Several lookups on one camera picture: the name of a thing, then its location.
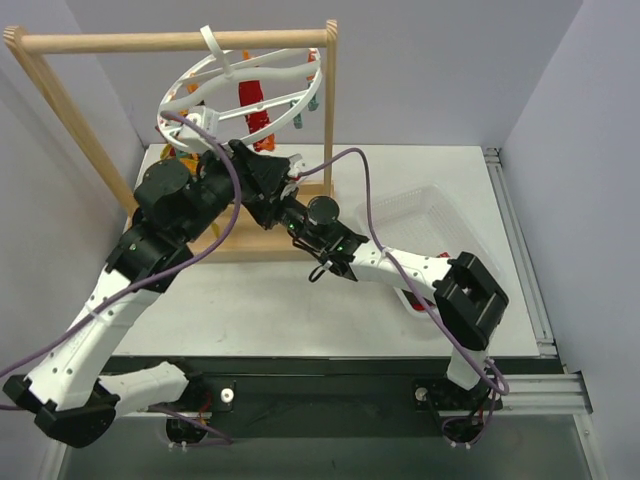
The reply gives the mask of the white round clip hanger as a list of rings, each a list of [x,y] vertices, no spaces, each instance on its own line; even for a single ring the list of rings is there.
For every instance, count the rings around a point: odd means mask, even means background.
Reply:
[[[303,126],[303,113],[319,108],[324,80],[316,47],[281,48],[251,55],[223,49],[209,26],[200,29],[209,54],[185,71],[160,101],[158,112],[174,112],[212,135],[223,124],[244,121],[241,138],[256,151],[275,148],[275,133]]]

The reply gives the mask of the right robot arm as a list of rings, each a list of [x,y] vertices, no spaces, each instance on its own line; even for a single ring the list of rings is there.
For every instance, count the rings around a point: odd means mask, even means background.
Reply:
[[[330,272],[354,282],[409,290],[453,346],[443,384],[450,405],[464,408],[476,400],[479,382],[508,394],[508,383],[487,351],[509,298],[476,255],[429,257],[385,247],[375,235],[358,234],[340,222],[339,206],[327,196],[307,205],[289,195],[244,206],[263,229],[283,226],[293,246],[317,261],[310,282]]]

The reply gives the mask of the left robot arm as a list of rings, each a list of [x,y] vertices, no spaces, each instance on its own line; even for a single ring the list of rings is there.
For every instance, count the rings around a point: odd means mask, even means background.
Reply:
[[[112,423],[157,404],[190,411],[203,386],[188,367],[165,360],[137,372],[104,375],[103,367],[138,318],[177,275],[199,261],[189,245],[227,208],[257,208],[271,223],[284,191],[295,184],[291,160],[259,155],[239,140],[216,146],[191,173],[178,159],[152,164],[134,192],[131,226],[109,254],[97,284],[68,330],[26,375],[3,371],[4,393],[34,415],[49,438],[84,448]]]

